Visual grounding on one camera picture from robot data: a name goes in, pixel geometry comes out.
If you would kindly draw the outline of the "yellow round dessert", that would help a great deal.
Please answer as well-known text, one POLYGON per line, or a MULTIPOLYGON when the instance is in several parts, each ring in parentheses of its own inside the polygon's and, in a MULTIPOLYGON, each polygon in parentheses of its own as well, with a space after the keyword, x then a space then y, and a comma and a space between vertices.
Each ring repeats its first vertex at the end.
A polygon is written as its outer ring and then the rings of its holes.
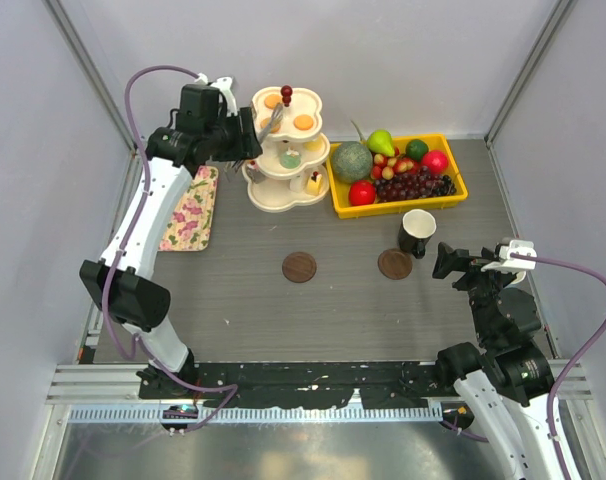
POLYGON ((323 148, 323 146, 324 146, 324 142, 320 138, 317 138, 316 140, 313 140, 313 141, 306 142, 304 144, 305 149, 310 152, 319 151, 323 148))

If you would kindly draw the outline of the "green round dessert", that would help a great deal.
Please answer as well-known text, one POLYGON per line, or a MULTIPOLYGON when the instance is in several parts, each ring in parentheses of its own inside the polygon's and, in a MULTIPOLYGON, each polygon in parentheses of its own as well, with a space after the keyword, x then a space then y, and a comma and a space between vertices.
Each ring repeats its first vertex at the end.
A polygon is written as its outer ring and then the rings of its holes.
POLYGON ((288 149, 280 154, 279 164, 288 170, 296 169, 301 163, 301 154, 297 150, 288 149))

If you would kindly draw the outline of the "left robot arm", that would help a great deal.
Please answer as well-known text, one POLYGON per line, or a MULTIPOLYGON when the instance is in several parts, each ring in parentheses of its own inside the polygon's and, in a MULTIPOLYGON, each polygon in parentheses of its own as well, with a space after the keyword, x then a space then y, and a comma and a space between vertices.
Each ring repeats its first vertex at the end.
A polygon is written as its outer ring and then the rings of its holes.
POLYGON ((194 355, 169 320, 171 294, 152 280, 167 225, 206 162, 252 160, 262 152, 252 111, 237 106, 232 83, 220 77, 182 88, 173 123, 147 139, 142 180, 117 233, 100 259, 84 261, 79 271, 105 320, 121 325, 146 353, 139 377, 164 396, 187 397, 198 382, 194 355))

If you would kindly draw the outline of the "orange macaron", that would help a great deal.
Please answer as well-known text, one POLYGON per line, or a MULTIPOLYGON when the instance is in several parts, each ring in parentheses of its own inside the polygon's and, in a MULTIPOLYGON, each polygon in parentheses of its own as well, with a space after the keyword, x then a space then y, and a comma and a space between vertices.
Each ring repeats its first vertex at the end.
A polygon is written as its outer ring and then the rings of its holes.
POLYGON ((280 122, 270 118, 264 118, 260 123, 261 130, 265 130, 268 133, 276 133, 280 129, 280 122))
POLYGON ((264 105, 268 109, 274 109, 281 102, 281 96, 277 94, 271 94, 265 97, 264 105))
POLYGON ((312 116, 307 114, 301 114, 294 118, 293 124, 296 129, 301 131, 307 131, 314 127, 315 121, 312 116))

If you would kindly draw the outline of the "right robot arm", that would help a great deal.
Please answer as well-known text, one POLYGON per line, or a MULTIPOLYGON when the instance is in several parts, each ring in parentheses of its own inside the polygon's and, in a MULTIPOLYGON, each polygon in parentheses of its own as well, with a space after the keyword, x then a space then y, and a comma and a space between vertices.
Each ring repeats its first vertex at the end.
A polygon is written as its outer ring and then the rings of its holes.
POLYGON ((517 288, 534 269, 532 243, 511 239, 478 256, 446 243, 432 273, 460 278, 468 296, 476 341, 440 351, 435 381, 471 408, 507 479, 578 479, 552 390, 552 367, 534 341, 541 330, 534 297, 517 288))

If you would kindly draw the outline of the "metal tongs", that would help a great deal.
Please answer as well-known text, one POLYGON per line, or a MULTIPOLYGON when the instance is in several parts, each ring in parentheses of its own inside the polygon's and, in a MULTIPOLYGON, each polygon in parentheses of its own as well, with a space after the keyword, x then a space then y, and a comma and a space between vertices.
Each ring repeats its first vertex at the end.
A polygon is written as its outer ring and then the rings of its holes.
MULTIPOLYGON (((280 125, 284 108, 284 104, 282 102, 279 102, 272 110, 271 116, 269 117, 268 122, 265 124, 265 126, 262 127, 258 132, 256 132, 256 140, 259 145, 261 145, 266 140, 269 133, 271 133, 277 126, 280 125)), ((224 173, 226 178, 230 179, 231 173, 236 174, 245 162, 246 159, 229 162, 224 167, 224 173)))

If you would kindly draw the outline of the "wooden coaster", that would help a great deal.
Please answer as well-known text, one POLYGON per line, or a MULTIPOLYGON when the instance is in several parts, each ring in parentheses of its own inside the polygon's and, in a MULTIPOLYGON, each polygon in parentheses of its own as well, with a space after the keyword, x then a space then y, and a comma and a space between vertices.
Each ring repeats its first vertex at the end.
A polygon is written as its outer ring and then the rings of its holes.
POLYGON ((293 252, 282 262, 282 274, 293 283, 308 282, 314 277, 316 271, 316 260, 307 252, 293 252))
POLYGON ((377 265, 381 274, 391 280, 402 280, 413 269, 411 256, 396 248, 384 250, 378 257, 377 265))

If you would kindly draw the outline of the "white cake slice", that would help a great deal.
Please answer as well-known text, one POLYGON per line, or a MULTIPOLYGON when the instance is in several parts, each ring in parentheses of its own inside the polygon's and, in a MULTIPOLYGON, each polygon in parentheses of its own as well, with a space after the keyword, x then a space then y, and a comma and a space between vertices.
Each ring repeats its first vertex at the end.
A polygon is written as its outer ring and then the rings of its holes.
POLYGON ((304 177, 298 176, 290 180, 289 188, 294 193, 301 193, 304 191, 306 183, 307 180, 304 177))

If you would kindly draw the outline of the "yellow cake slice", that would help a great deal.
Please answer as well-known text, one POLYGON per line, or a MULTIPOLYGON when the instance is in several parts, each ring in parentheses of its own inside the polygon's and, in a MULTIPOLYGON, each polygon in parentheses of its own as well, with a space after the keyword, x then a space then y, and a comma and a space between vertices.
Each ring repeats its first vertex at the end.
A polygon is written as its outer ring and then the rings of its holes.
POLYGON ((307 180, 305 192, 311 196, 318 196, 322 191, 322 185, 323 175, 318 171, 313 171, 307 180))

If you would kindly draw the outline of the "chocolate swirl roll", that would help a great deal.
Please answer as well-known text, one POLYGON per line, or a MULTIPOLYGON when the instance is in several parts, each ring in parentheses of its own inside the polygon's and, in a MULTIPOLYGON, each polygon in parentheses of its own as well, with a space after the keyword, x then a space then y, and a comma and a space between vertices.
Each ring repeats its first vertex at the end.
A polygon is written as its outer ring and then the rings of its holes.
POLYGON ((247 167, 246 171, 252 183, 259 184, 265 180, 265 175, 260 170, 247 167))

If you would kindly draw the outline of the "black mug white inside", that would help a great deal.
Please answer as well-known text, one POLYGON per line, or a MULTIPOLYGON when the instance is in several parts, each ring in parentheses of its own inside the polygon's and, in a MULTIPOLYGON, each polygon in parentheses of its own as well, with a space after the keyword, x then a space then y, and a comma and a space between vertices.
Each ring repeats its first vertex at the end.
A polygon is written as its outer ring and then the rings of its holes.
POLYGON ((422 259, 425 257, 427 244, 436 230, 437 224, 432 214, 421 209, 410 210, 401 220, 397 235, 398 247, 416 259, 422 259))

